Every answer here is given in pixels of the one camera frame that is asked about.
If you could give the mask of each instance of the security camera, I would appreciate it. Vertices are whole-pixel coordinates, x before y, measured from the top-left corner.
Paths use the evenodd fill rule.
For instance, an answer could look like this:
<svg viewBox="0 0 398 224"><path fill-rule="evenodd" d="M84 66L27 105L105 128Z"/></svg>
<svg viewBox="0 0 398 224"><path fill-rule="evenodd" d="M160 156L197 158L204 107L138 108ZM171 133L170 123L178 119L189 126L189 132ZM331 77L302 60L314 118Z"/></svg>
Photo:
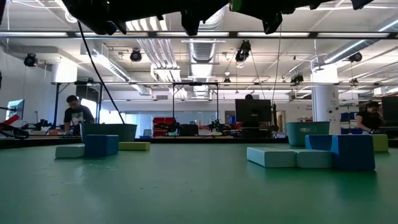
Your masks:
<svg viewBox="0 0 398 224"><path fill-rule="evenodd" d="M130 55L130 59L132 62L140 62L142 59L142 55L140 53L140 49L133 49Z"/></svg>

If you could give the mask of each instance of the light blue foam block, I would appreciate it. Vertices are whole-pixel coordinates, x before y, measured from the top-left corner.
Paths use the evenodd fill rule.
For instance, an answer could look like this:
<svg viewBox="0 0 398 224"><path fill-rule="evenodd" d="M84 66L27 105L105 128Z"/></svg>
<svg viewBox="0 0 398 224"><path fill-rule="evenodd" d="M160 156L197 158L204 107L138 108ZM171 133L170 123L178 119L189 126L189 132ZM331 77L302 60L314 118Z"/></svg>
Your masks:
<svg viewBox="0 0 398 224"><path fill-rule="evenodd" d="M296 152L290 150L248 147L246 157L249 161L267 168L296 166Z"/></svg>
<svg viewBox="0 0 398 224"><path fill-rule="evenodd" d="M79 158L84 156L85 146L58 146L55 158Z"/></svg>
<svg viewBox="0 0 398 224"><path fill-rule="evenodd" d="M332 168L330 151L316 149L291 149L296 152L296 163L299 168Z"/></svg>

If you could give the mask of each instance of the black t-shirt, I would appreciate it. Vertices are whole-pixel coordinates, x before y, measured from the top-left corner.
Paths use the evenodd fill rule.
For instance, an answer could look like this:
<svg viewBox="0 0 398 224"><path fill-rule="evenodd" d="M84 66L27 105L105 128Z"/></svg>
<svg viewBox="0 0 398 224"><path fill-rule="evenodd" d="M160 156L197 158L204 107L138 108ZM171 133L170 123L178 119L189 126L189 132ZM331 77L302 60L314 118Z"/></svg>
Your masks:
<svg viewBox="0 0 398 224"><path fill-rule="evenodd" d="M68 108L65 110L64 123L72 122L72 126L78 126L79 123L91 124L94 123L94 117L87 106L80 105L76 110Z"/></svg>
<svg viewBox="0 0 398 224"><path fill-rule="evenodd" d="M370 129L378 129L381 126L381 119L379 113L369 113L367 111L360 111L357 116L362 117L362 124Z"/></svg>

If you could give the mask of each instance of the black overhead mount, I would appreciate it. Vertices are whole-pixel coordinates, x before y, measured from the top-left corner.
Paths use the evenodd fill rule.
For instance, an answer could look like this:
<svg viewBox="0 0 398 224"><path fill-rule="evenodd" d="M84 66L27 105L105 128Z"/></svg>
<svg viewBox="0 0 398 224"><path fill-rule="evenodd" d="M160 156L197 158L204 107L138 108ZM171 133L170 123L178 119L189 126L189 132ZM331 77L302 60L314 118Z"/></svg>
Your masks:
<svg viewBox="0 0 398 224"><path fill-rule="evenodd" d="M200 21L206 21L229 3L234 12L258 18L264 32L275 32L282 23L282 14L294 13L298 7L316 9L321 3L333 0L62 0L69 13L98 35L112 35L117 30L126 34L126 22L162 15L181 13L181 25L185 32L198 34ZM373 0L351 0L353 9L361 9Z"/></svg>

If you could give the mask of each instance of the computer monitor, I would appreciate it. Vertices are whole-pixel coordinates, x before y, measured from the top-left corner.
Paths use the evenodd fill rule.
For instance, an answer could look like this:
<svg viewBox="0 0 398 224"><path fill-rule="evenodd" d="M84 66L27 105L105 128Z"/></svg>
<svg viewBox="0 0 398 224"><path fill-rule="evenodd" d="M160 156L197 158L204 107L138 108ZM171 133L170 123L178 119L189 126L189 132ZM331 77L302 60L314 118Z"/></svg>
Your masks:
<svg viewBox="0 0 398 224"><path fill-rule="evenodd" d="M8 102L6 119L10 119L12 116L16 114L19 116L19 120L22 120L24 116L24 104L25 100L14 100Z"/></svg>
<svg viewBox="0 0 398 224"><path fill-rule="evenodd" d="M385 96L381 98L383 118L387 123L398 123L398 96Z"/></svg>
<svg viewBox="0 0 398 224"><path fill-rule="evenodd" d="M272 121L271 100L235 100L237 122Z"/></svg>

